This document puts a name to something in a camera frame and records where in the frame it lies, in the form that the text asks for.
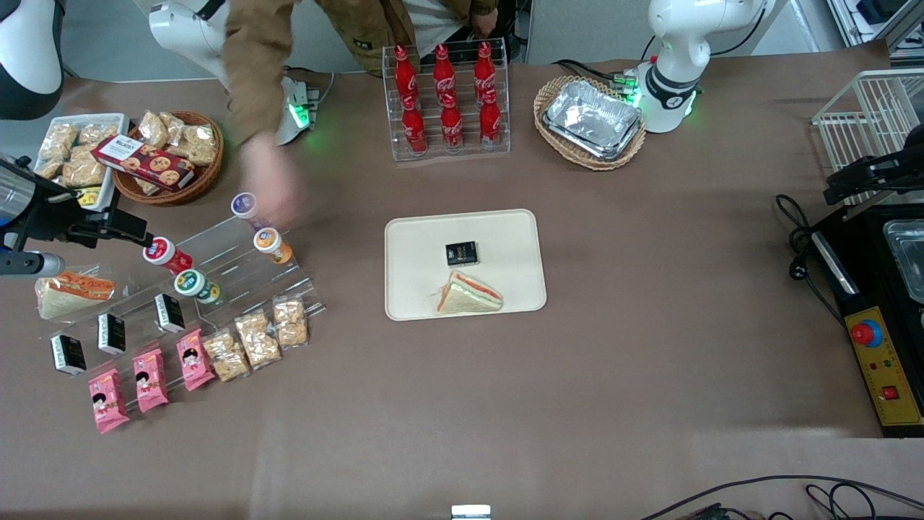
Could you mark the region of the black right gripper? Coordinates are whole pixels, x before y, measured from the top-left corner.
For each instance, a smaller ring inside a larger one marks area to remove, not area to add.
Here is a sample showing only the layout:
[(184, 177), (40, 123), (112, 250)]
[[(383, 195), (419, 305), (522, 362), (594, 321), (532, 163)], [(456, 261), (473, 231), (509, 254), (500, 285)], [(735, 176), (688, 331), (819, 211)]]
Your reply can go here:
[(99, 241), (128, 241), (145, 247), (153, 234), (147, 221), (119, 209), (84, 214), (76, 192), (33, 173), (27, 157), (1, 158), (2, 250), (22, 251), (26, 240), (53, 241), (67, 231), (67, 243), (95, 249)]

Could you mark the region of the person right hand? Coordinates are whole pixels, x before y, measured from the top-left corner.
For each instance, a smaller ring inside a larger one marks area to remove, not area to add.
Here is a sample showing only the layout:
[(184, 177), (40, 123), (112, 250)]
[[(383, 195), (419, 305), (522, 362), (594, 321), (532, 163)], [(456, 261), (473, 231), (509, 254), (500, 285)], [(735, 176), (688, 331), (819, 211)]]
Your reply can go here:
[(237, 157), (242, 191), (256, 199), (260, 220), (296, 227), (304, 204), (301, 170), (293, 155), (275, 142), (275, 134), (258, 133), (241, 145)]

